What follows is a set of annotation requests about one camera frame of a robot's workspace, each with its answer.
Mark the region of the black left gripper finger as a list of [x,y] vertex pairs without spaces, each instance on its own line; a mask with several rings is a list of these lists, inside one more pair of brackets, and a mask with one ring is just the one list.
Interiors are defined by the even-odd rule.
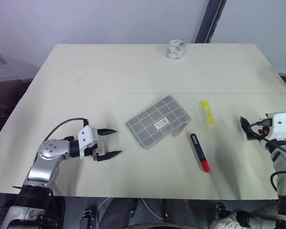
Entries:
[[111,135],[116,133],[117,131],[113,130],[113,129],[106,129],[106,128],[102,128],[102,129],[97,129],[97,133],[100,136],[104,136],[104,135]]
[[112,159],[113,157],[119,155],[121,152],[122,152],[121,150],[119,150],[119,151],[111,151],[111,152],[107,152],[107,153],[105,153],[104,155],[101,155],[101,156],[97,154],[97,162]]

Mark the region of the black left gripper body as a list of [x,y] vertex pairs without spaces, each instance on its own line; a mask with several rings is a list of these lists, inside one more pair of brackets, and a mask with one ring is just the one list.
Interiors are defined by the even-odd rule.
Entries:
[[104,161],[105,155],[100,156],[96,149],[98,148],[97,142],[98,142],[98,135],[105,135],[105,129],[91,129],[91,139],[92,139],[92,146],[87,146],[87,148],[84,150],[84,156],[92,156],[94,161]]

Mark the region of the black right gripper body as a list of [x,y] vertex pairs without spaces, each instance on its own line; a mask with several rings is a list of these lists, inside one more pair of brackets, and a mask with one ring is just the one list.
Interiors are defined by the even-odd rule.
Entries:
[[272,118],[268,118],[268,114],[266,114],[266,118],[257,121],[254,126],[259,126],[258,133],[255,135],[255,140],[260,141],[261,137],[266,137],[270,132],[270,127],[272,127]]

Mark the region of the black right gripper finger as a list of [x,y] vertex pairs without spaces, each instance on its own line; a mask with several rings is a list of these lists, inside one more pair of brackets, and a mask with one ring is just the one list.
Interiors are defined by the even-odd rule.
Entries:
[[253,141],[253,140],[257,140],[259,142],[261,141],[260,134],[257,134],[256,132],[252,130],[246,130],[246,138],[248,141]]
[[244,117],[240,117],[240,124],[241,124],[241,128],[244,131],[250,131],[250,123],[248,122],[248,120]]

